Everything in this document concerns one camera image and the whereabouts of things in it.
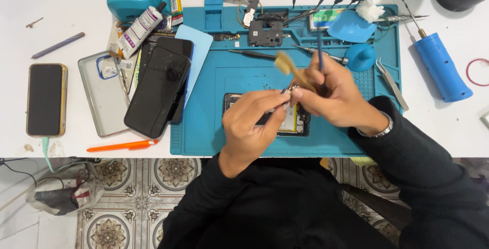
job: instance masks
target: black sweater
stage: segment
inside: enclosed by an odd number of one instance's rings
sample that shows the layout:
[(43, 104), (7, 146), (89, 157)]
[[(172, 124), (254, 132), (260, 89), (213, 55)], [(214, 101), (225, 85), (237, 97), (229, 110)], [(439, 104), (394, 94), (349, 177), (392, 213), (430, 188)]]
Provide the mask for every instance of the black sweater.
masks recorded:
[[(393, 130), (376, 139), (354, 128), (348, 134), (412, 208), (400, 248), (488, 248), (485, 193), (387, 97), (370, 103), (392, 117)], [(218, 158), (204, 166), (164, 220), (158, 249), (395, 248), (343, 204), (336, 179), (308, 158), (301, 166), (292, 159), (260, 158), (236, 178), (222, 174)]]

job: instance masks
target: yellow glue tube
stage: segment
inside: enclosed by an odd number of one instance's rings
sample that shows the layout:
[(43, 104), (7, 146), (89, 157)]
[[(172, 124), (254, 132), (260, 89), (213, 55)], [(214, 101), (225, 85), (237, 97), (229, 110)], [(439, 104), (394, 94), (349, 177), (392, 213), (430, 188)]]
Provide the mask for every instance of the yellow glue tube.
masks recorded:
[(172, 9), (172, 26), (183, 23), (183, 11), (180, 0), (170, 0)]

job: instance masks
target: sleeve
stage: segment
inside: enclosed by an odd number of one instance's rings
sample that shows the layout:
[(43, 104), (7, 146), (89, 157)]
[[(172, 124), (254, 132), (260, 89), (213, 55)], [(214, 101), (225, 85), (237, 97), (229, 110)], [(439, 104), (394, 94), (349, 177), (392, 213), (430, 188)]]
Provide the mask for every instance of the sleeve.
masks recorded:
[(450, 154), (397, 111), (386, 96), (369, 103), (391, 116), (393, 130), (370, 138), (350, 128), (348, 135), (400, 188), (412, 208), (400, 248), (488, 248), (489, 210), (485, 192)]
[(158, 249), (194, 248), (205, 229), (244, 189), (240, 176), (227, 178), (213, 156), (185, 190), (180, 203), (163, 221)]

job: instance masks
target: white tissue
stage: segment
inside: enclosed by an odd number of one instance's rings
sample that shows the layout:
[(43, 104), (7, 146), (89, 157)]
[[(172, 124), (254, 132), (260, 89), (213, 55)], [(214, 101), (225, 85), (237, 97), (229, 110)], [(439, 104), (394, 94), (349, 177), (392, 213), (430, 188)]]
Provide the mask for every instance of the white tissue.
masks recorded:
[(376, 6), (375, 4), (376, 2), (374, 0), (361, 1), (356, 11), (358, 15), (371, 23), (385, 12), (383, 6)]

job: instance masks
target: tweezers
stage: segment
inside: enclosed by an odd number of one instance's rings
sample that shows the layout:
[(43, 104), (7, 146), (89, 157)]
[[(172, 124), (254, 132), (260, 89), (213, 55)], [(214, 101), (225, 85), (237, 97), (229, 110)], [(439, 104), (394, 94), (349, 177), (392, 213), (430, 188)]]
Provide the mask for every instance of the tweezers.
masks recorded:
[(409, 107), (407, 106), (406, 101), (404, 100), (404, 97), (400, 93), (400, 90), (397, 86), (397, 84), (394, 82), (394, 79), (392, 78), (391, 74), (389, 73), (388, 70), (385, 69), (384, 65), (381, 63), (381, 58), (375, 60), (375, 65), (377, 66), (377, 69), (382, 73), (382, 77), (384, 78), (385, 82), (391, 87), (392, 91), (394, 92), (394, 95), (396, 96), (400, 106), (402, 107), (403, 110), (409, 110)]

